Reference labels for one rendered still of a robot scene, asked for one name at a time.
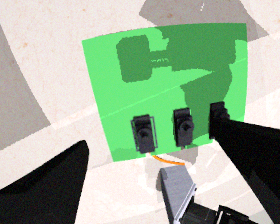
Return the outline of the black micro servo with orange cable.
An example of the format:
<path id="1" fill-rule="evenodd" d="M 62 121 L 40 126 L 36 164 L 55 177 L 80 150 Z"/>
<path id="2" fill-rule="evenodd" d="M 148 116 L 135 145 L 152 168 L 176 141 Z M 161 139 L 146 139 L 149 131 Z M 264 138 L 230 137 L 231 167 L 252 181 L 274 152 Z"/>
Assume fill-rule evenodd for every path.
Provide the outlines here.
<path id="1" fill-rule="evenodd" d="M 149 115 L 133 117 L 133 120 L 135 120 L 136 139 L 137 145 L 139 145 L 140 155 L 144 155 L 144 153 L 149 153 L 149 155 L 151 155 L 151 152 L 155 152 L 155 143 L 153 143 L 152 127 Z M 173 163 L 173 161 L 164 160 L 161 159 L 161 157 L 152 157 L 153 159 L 164 161 L 164 163 L 184 165 L 184 163 Z"/>

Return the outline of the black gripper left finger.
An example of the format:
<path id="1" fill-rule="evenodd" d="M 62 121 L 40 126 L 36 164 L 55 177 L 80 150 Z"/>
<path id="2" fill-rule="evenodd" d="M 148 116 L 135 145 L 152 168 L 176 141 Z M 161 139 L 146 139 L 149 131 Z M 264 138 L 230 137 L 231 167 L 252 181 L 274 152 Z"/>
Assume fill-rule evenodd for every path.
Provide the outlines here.
<path id="1" fill-rule="evenodd" d="M 89 147 L 79 140 L 0 189 L 0 224 L 75 224 Z"/>

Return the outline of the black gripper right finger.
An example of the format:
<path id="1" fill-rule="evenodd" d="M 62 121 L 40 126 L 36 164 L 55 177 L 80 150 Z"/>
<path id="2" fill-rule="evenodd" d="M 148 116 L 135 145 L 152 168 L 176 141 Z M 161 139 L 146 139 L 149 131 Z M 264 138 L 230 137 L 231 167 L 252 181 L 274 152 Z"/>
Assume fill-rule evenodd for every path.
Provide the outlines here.
<path id="1" fill-rule="evenodd" d="M 211 131 L 270 220 L 280 224 L 280 129 L 218 116 Z"/>

